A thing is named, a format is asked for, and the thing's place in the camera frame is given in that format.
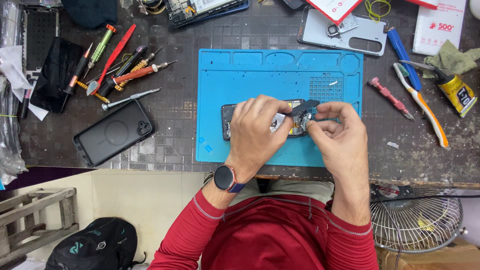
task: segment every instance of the person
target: person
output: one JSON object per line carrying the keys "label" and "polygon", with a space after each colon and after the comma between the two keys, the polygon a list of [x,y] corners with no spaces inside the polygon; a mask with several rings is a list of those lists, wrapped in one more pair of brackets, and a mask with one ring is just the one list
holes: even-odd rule
{"label": "person", "polygon": [[249,182],[293,125],[285,117],[271,132],[275,114],[292,108],[259,95],[237,104],[224,165],[173,222],[148,269],[194,270],[200,255],[202,270],[378,269],[366,128],[348,103],[316,109],[316,119],[340,121],[307,122],[335,181],[333,202],[332,183],[278,180],[260,194],[256,181]]}

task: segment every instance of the pink screwdriver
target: pink screwdriver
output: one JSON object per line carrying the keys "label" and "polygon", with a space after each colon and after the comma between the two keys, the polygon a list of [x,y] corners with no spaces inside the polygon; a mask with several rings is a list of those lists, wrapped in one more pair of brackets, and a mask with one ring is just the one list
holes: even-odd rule
{"label": "pink screwdriver", "polygon": [[407,108],[405,107],[405,105],[403,105],[403,103],[396,99],[392,93],[390,93],[390,91],[388,91],[388,89],[386,87],[383,87],[379,82],[378,82],[378,78],[375,77],[373,79],[370,79],[368,81],[368,84],[370,84],[371,86],[374,86],[378,89],[378,91],[380,92],[380,94],[382,94],[384,97],[386,97],[392,104],[393,106],[395,106],[395,108],[399,109],[403,116],[405,116],[407,119],[410,119],[410,120],[415,120],[413,118],[413,115],[407,110]]}

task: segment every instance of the electric fan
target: electric fan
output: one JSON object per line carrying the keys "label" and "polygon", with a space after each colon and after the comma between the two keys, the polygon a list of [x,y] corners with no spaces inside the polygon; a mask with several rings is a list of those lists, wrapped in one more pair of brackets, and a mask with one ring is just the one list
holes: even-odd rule
{"label": "electric fan", "polygon": [[371,185],[371,192],[377,246],[422,253],[442,248],[457,236],[463,218],[460,200],[436,197],[453,195],[454,190],[382,184]]}

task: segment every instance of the fan grille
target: fan grille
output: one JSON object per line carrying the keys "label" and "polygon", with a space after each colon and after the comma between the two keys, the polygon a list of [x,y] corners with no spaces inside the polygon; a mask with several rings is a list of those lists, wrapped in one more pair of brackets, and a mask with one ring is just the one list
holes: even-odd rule
{"label": "fan grille", "polygon": [[[452,191],[412,188],[412,197],[451,195]],[[426,198],[392,207],[386,203],[400,229],[404,253],[433,251],[453,240],[462,220],[462,207],[456,198]],[[375,243],[383,248],[399,249],[398,233],[381,202],[371,200],[372,229]]]}

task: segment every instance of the watch face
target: watch face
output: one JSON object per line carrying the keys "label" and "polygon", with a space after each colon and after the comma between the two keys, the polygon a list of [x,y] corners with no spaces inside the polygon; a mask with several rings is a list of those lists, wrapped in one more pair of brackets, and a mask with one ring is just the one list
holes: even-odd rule
{"label": "watch face", "polygon": [[233,173],[227,166],[220,166],[214,174],[215,185],[221,190],[227,190],[233,183]]}

